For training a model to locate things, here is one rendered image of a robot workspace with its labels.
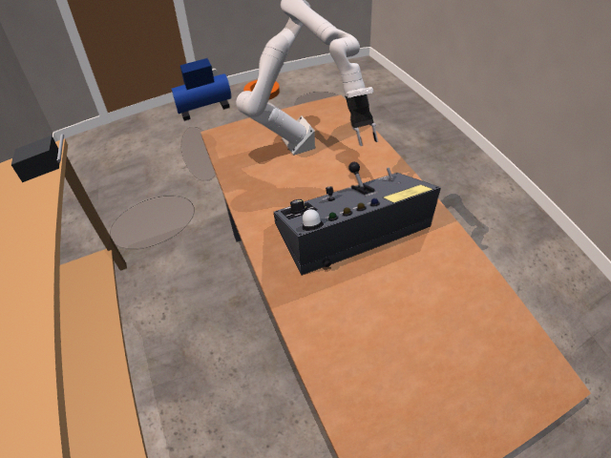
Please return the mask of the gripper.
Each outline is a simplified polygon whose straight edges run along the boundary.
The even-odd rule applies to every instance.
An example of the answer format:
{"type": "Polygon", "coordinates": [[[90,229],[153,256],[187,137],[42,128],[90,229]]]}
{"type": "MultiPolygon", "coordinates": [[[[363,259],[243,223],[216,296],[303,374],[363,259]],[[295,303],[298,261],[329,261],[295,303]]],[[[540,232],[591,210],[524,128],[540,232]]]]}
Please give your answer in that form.
{"type": "Polygon", "coordinates": [[[351,113],[351,126],[352,129],[356,131],[359,145],[363,146],[362,138],[360,137],[358,127],[366,125],[370,125],[372,127],[374,141],[378,142],[377,133],[375,129],[376,124],[373,122],[372,114],[369,111],[369,100],[367,96],[367,94],[373,93],[373,88],[366,88],[363,78],[356,81],[343,83],[343,86],[345,98],[348,104],[348,109],[351,113]]]}

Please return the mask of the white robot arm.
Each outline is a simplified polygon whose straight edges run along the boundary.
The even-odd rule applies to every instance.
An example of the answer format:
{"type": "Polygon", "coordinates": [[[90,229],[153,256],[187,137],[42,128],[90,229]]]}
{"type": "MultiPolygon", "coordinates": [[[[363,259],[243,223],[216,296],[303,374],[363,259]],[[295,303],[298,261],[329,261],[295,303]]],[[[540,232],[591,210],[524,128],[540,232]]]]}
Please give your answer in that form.
{"type": "Polygon", "coordinates": [[[281,8],[289,16],[287,24],[266,44],[260,58],[258,81],[252,92],[245,91],[238,95],[236,105],[244,115],[290,143],[298,144],[306,136],[306,127],[269,103],[268,99],[302,26],[305,25],[329,45],[329,52],[341,73],[343,83],[362,79],[359,65],[349,63],[347,60],[347,57],[356,55],[360,51],[360,45],[354,36],[336,29],[312,10],[306,0],[282,0],[281,8]]]}

